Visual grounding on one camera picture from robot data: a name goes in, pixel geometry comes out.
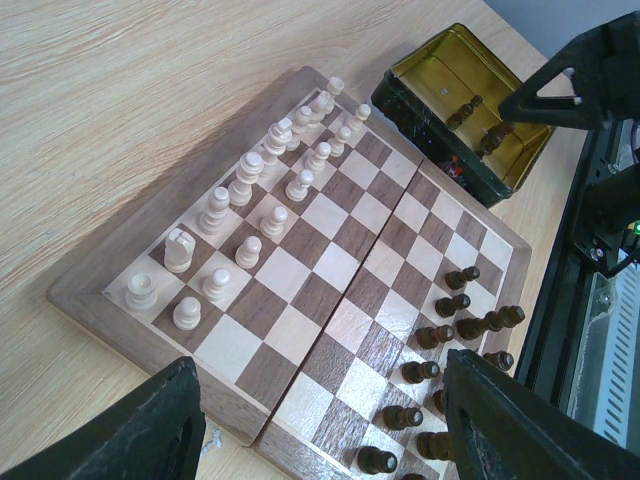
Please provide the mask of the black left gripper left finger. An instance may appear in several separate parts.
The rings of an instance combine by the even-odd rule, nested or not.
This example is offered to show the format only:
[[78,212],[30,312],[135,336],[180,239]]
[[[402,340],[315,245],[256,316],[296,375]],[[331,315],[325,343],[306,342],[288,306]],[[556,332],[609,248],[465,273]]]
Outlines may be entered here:
[[194,360],[183,356],[3,479],[194,479],[205,433]]

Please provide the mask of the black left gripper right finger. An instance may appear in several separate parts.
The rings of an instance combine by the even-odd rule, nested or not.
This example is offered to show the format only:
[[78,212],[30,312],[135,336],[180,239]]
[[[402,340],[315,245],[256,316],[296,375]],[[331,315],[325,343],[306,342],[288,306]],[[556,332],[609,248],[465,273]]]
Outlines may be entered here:
[[461,479],[626,479],[628,451],[471,350],[450,350],[445,416]]

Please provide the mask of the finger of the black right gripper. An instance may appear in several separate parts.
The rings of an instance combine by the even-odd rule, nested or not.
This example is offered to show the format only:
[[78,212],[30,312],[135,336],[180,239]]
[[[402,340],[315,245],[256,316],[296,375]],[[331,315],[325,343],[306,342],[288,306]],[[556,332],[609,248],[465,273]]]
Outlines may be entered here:
[[[594,130],[608,123],[603,94],[602,60],[608,52],[606,34],[591,29],[578,35],[540,67],[498,106],[502,119],[512,123],[543,124]],[[543,95],[541,91],[570,69],[572,92]]]

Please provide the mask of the white chess pawn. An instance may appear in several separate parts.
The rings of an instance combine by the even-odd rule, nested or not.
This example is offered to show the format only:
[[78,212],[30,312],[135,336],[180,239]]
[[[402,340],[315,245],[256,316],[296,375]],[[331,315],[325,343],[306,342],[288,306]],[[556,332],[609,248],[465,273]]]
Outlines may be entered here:
[[348,126],[342,126],[329,139],[331,157],[340,157],[344,153],[345,145],[349,141],[351,134],[351,129]]

